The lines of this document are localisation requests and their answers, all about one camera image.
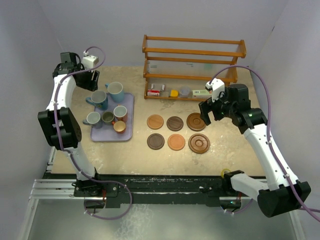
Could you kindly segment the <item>ringed brown wooden coaster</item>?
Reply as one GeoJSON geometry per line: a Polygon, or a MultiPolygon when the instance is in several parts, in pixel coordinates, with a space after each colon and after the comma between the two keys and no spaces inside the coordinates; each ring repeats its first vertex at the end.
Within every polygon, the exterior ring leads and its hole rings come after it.
{"type": "Polygon", "coordinates": [[[206,127],[205,122],[201,119],[200,113],[197,112],[193,112],[188,115],[186,124],[191,130],[197,132],[202,131],[206,127]]]}

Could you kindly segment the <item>dark walnut coaster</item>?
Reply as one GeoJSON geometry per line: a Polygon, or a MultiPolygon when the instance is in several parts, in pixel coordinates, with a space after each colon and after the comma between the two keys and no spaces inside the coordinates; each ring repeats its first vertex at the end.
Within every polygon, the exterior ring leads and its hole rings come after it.
{"type": "Polygon", "coordinates": [[[166,121],[166,126],[168,127],[169,130],[177,132],[183,128],[184,122],[178,116],[171,116],[166,121]]]}

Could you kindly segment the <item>orange terracotta coaster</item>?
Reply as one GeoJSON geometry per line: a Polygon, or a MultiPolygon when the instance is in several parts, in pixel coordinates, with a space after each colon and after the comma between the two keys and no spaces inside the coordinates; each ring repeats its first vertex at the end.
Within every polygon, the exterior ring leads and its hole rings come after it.
{"type": "Polygon", "coordinates": [[[185,147],[185,138],[180,134],[172,134],[168,137],[167,144],[174,151],[182,150],[185,147]]]}

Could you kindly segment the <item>light wood coaster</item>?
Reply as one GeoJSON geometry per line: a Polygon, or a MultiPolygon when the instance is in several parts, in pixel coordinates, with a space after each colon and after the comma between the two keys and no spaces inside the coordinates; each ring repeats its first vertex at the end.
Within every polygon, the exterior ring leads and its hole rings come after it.
{"type": "Polygon", "coordinates": [[[164,119],[158,114],[153,114],[147,118],[146,124],[150,129],[157,130],[163,126],[164,119]]]}

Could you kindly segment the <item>dark brown coaster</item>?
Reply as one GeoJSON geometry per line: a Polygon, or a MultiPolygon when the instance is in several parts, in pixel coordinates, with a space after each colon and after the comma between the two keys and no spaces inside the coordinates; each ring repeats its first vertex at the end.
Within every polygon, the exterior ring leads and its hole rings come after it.
{"type": "Polygon", "coordinates": [[[165,144],[165,139],[159,133],[153,133],[149,135],[147,138],[147,145],[152,150],[159,150],[164,146],[164,144],[165,144]]]}

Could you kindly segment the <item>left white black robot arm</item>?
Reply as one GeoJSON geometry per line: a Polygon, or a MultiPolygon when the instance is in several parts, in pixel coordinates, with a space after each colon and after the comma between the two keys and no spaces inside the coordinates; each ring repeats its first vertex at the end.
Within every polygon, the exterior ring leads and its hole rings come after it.
{"type": "Polygon", "coordinates": [[[103,184],[82,147],[82,131],[71,111],[71,102],[76,87],[91,92],[98,89],[100,73],[95,70],[95,65],[99,60],[90,56],[90,65],[84,65],[74,52],[62,52],[60,60],[52,73],[54,89],[51,100],[46,110],[37,114],[37,119],[47,143],[63,152],[73,165],[76,181],[72,185],[75,189],[98,196],[103,191],[103,184]]]}

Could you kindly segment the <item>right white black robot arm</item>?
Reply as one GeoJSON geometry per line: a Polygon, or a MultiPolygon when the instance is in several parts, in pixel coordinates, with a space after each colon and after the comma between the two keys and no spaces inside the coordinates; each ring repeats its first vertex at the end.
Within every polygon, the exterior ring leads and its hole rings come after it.
{"type": "Polygon", "coordinates": [[[252,108],[249,90],[245,84],[228,87],[219,79],[207,82],[205,89],[211,97],[199,103],[200,117],[211,124],[209,113],[215,121],[231,119],[249,142],[265,173],[266,182],[256,180],[241,170],[223,174],[222,190],[228,196],[241,192],[258,203],[262,213],[274,217],[300,209],[311,193],[308,182],[301,182],[290,169],[283,156],[278,157],[276,145],[270,148],[271,134],[267,132],[268,120],[260,108],[252,108]]]}

